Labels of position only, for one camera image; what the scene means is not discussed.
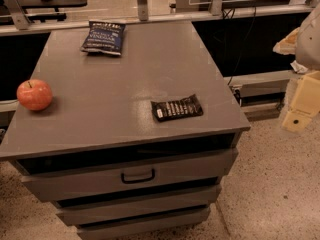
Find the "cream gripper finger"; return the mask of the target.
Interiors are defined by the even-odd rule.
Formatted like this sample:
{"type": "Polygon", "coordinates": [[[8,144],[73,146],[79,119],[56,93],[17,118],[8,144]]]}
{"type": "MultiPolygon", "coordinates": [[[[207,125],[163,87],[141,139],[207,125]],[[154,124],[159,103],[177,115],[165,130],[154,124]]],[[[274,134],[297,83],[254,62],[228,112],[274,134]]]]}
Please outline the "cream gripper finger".
{"type": "Polygon", "coordinates": [[[319,112],[320,72],[314,71],[295,81],[282,127],[290,132],[301,132],[319,112]]]}
{"type": "Polygon", "coordinates": [[[276,43],[273,47],[273,51],[282,55],[294,55],[298,32],[299,28],[291,31],[285,38],[276,43]]]}

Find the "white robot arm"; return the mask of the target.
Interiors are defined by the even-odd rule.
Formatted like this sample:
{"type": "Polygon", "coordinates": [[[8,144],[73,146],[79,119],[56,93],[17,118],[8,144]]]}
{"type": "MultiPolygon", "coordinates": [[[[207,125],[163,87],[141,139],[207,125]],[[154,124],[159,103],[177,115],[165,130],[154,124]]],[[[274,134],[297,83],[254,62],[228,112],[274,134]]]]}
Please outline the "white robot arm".
{"type": "Polygon", "coordinates": [[[292,65],[309,70],[297,80],[282,122],[284,129],[301,132],[320,112],[320,4],[298,28],[277,42],[273,51],[294,55],[292,65]]]}

